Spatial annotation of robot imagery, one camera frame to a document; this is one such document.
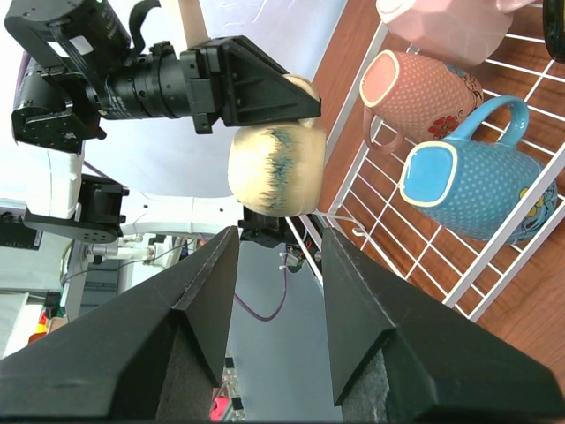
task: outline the pink mug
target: pink mug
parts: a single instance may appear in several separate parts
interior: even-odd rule
[[[535,0],[377,0],[388,30],[429,57],[463,68],[491,56],[512,24],[512,11]]]
[[[369,65],[359,87],[365,105],[365,143],[380,154],[392,153],[404,137],[441,140],[483,103],[476,78],[430,57],[383,50]],[[375,116],[398,134],[387,145],[372,143]]]

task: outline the white label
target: white label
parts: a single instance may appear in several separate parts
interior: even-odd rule
[[[72,45],[79,51],[81,56],[87,55],[91,51],[94,51],[92,45],[88,42],[88,40],[79,35],[78,37],[74,37],[70,40]],[[48,45],[60,56],[60,57],[69,57],[66,51],[64,51],[63,47],[58,42],[48,42]]]

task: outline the white wire rack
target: white wire rack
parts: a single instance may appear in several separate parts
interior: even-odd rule
[[[531,7],[539,7],[539,4],[534,4]],[[351,85],[350,92],[342,107],[340,115],[335,123],[332,132],[329,135],[328,147],[330,150],[339,139],[344,124],[347,121],[352,110],[353,104],[358,97],[358,87],[361,76],[363,75],[366,67],[370,64],[371,60],[376,56],[376,53],[380,50],[380,47],[385,40],[387,33],[388,30],[386,26],[382,24],[379,25],[376,34],[373,37],[371,46],[365,55],[365,59],[361,64],[358,75]],[[544,43],[543,39],[521,34],[507,34],[507,38],[518,40],[523,43]],[[545,68],[541,72],[535,69],[529,69],[528,67],[522,67],[516,64],[506,63],[494,59],[488,59],[486,62],[492,66],[507,68],[516,72],[520,72],[521,75],[528,75],[530,76],[529,78],[535,78],[529,91],[525,95],[524,93],[504,93],[520,95],[527,102],[536,93],[536,90],[539,89],[539,85],[544,80],[565,83],[564,78],[560,78],[554,75],[556,72],[550,72],[550,70],[554,69],[552,68],[554,66],[554,61],[549,60],[549,57],[547,57],[547,63],[545,65]],[[500,95],[494,91],[484,91],[487,96],[495,97]],[[528,105],[528,107],[531,111],[542,114],[548,120],[548,125],[552,124],[552,120],[565,122],[565,117],[553,113],[552,111],[543,110],[530,104]],[[483,124],[490,130],[495,130],[497,133],[499,133],[500,137],[505,133],[506,128],[501,128],[500,126],[493,124],[492,121],[484,122]],[[389,127],[384,122],[376,118],[376,122],[373,123],[373,136],[378,135],[381,131],[390,131],[395,133],[395,130],[393,128]],[[411,145],[415,145],[415,143],[409,140],[408,142],[411,143]],[[540,143],[531,140],[522,140],[522,143],[528,148],[534,149],[540,155],[546,156],[546,167],[544,168],[541,175],[539,175],[533,186],[530,187],[527,194],[522,198],[518,205],[516,205],[516,207],[508,216],[506,221],[502,224],[500,229],[494,234],[493,238],[488,243],[486,243],[485,246],[482,246],[482,248],[475,247],[472,242],[466,241],[465,239],[457,236],[453,231],[437,225],[437,228],[433,229],[432,231],[426,231],[426,234],[424,234],[418,228],[418,226],[415,225],[414,222],[411,221],[402,210],[400,210],[401,208],[397,206],[397,203],[394,202],[394,198],[398,195],[398,184],[396,180],[397,176],[391,175],[386,167],[383,167],[381,164],[376,163],[371,159],[365,143],[361,143],[357,155],[353,163],[351,164],[350,170],[346,178],[344,179],[342,186],[337,193],[328,213],[337,215],[338,211],[341,211],[342,213],[344,211],[346,214],[349,214],[351,218],[360,220],[358,216],[355,216],[354,212],[348,209],[346,204],[347,199],[354,199],[358,204],[363,206],[364,214],[370,216],[374,221],[372,228],[363,228],[361,223],[357,221],[358,228],[354,229],[350,233],[350,237],[353,238],[354,241],[357,241],[357,244],[358,246],[360,246],[361,250],[366,250],[367,248],[372,247],[393,272],[395,272],[398,276],[407,279],[408,281],[411,281],[415,274],[425,275],[426,278],[428,278],[429,281],[432,282],[432,284],[436,287],[436,292],[438,293],[436,297],[439,297],[446,306],[455,308],[461,314],[475,322],[493,304],[494,300],[501,294],[501,292],[512,281],[512,279],[516,277],[516,274],[520,271],[522,266],[531,258],[531,256],[536,252],[536,250],[541,246],[541,244],[546,240],[553,229],[565,216],[565,202],[563,202],[563,196],[560,195],[560,203],[558,205],[558,208],[555,210],[554,214],[550,217],[546,224],[542,227],[542,229],[537,233],[537,235],[532,238],[526,246],[511,247],[511,249],[513,249],[516,254],[516,256],[512,258],[513,260],[511,261],[511,263],[508,263],[506,266],[501,266],[497,261],[493,260],[499,250],[503,247],[504,241],[525,218],[528,211],[534,206],[536,201],[542,196],[543,192],[559,176],[560,172],[565,167],[565,144],[561,145],[560,143],[561,146],[556,151],[553,151],[552,149],[547,148],[546,146],[542,146]],[[398,161],[398,163],[400,163],[400,166],[402,166],[403,159],[401,156],[402,155],[392,154],[387,160]],[[382,181],[386,182],[386,184],[392,187],[392,191],[390,193],[381,193],[378,189],[379,187],[375,186],[374,183],[367,181],[367,179],[364,177],[364,175],[362,175],[361,172],[362,169],[366,169],[367,167],[371,167],[373,172],[377,172],[379,174]],[[384,204],[384,207],[377,211],[374,210],[374,208],[368,206],[364,199],[362,199],[362,196],[356,193],[355,187],[360,185],[365,186],[365,191],[368,187],[371,191],[371,196],[376,196],[376,198],[378,198],[379,201]],[[395,232],[388,228],[387,224],[383,220],[383,216],[385,214],[393,214],[395,216],[395,219],[400,219],[402,225],[405,225],[412,231],[413,237],[422,246],[419,249],[418,253],[415,254],[413,251],[407,248],[407,246],[396,236]],[[347,234],[347,232],[343,230],[338,221],[332,218],[328,219],[328,221],[331,225]],[[398,262],[395,260],[395,257],[385,253],[380,245],[378,234],[382,234],[388,239],[392,239],[394,243],[397,244],[399,252],[402,252],[403,255],[410,258],[412,265],[409,269],[400,269],[401,267],[397,265]],[[436,246],[437,238],[444,237],[444,235],[448,235],[452,239],[456,240],[456,243],[460,248],[464,248],[467,254],[472,255],[474,259],[468,266],[463,268],[461,264],[456,264],[453,257],[450,257],[448,253],[442,251],[439,247]],[[435,276],[433,276],[433,273],[429,269],[429,261],[428,263],[424,263],[423,261],[426,254],[428,254],[429,252],[433,252],[434,258],[437,261],[441,262],[441,264],[435,263],[434,267],[443,267],[446,270],[446,274],[451,273],[452,275],[455,275],[457,277],[455,284],[445,284],[445,282],[442,281],[442,278],[437,277],[437,273],[435,273]],[[494,276],[494,280],[491,278],[493,282],[486,288],[484,287],[484,284],[482,284],[482,287],[479,287],[480,284],[478,284],[478,278],[485,270],[487,270],[491,276]],[[321,280],[321,275],[319,275],[319,272],[316,276],[320,279],[320,283],[323,285],[323,281]],[[471,308],[469,308],[468,306],[466,308],[463,308],[461,305],[461,300],[468,293],[471,293],[472,297],[475,300],[472,303]]]

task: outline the yellow flower pattern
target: yellow flower pattern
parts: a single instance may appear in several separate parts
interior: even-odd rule
[[[524,188],[522,189],[522,191],[520,192],[520,199],[522,199],[526,193],[528,193],[528,189]],[[533,207],[530,209],[530,212],[528,212],[528,215],[526,215],[527,218],[532,218],[534,217],[537,213],[538,213],[538,208],[541,208],[544,206],[544,196],[541,196],[539,198],[539,200],[536,202],[535,205],[533,205]]]

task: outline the brown wooden surface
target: brown wooden surface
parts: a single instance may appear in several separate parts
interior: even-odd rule
[[[540,17],[540,9],[525,8],[518,11],[510,33],[543,38]],[[315,80],[324,96],[322,120],[328,130],[343,105],[350,83],[358,71],[378,22],[374,1],[348,2]],[[404,51],[407,47],[406,42],[389,34],[383,49]],[[543,43],[509,38],[504,40],[491,58],[537,72],[543,72],[549,63]],[[538,79],[537,75],[487,63],[470,72],[480,80],[484,89],[500,95],[525,97]],[[547,73],[565,78],[565,65],[554,64]],[[565,84],[544,79],[528,103],[565,116]],[[320,210],[328,210],[330,207],[358,152],[362,133],[361,114],[362,103],[358,99],[326,168]],[[497,111],[488,119],[488,122],[501,128],[504,128],[508,121],[509,113],[506,110]],[[482,125],[474,138],[496,141],[499,136],[499,132]],[[388,142],[392,137],[394,133],[383,127],[377,141]],[[565,139],[565,122],[532,111],[531,123],[524,138],[556,151]],[[338,214],[347,216],[351,213],[355,216],[368,231],[372,230],[373,240],[396,267],[404,274],[411,273],[411,283],[436,299],[444,299],[445,292],[453,288],[460,274],[470,267],[476,253],[481,251],[485,243],[466,238],[464,241],[468,244],[467,247],[445,229],[436,233],[439,228],[436,223],[402,201],[396,190],[396,181],[403,167],[401,161],[410,149],[411,145],[405,141],[396,152],[396,157],[369,153]],[[547,163],[551,158],[523,143],[520,149],[542,163]],[[564,178],[562,173],[559,178],[561,193],[565,193]],[[342,227],[357,246],[363,247],[368,256],[387,266],[371,243],[365,242],[363,237],[353,235],[355,224],[343,221]],[[427,240],[433,236],[433,243],[426,249]],[[563,389],[565,276],[561,275],[565,275],[565,261],[562,259],[565,254],[564,247],[565,224],[562,223],[479,321],[480,325],[550,367],[556,373]],[[515,249],[504,246],[494,258],[492,267],[486,268],[475,282],[477,291],[490,290],[499,278],[494,268],[504,272],[517,256]],[[414,266],[415,261],[419,261],[421,266]],[[430,277],[441,283],[441,288],[437,287]],[[465,313],[469,313],[480,301],[477,291],[469,290],[459,302]]]

